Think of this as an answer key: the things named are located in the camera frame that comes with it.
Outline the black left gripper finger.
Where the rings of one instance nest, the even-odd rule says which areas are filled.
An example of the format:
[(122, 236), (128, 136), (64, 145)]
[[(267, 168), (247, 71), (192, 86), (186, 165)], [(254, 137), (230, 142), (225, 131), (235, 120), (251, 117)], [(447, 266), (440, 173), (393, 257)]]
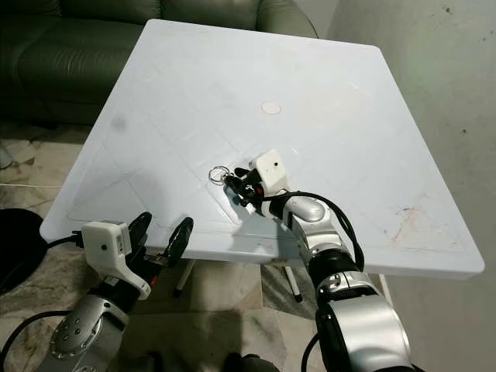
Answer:
[(184, 217), (180, 224), (174, 228), (166, 247), (166, 266), (174, 268), (181, 261), (185, 249), (188, 247), (189, 235), (194, 230), (195, 221), (191, 217)]
[(145, 249), (146, 231), (151, 226), (152, 219), (151, 212), (142, 212), (129, 223), (129, 240), (132, 252), (137, 253)]

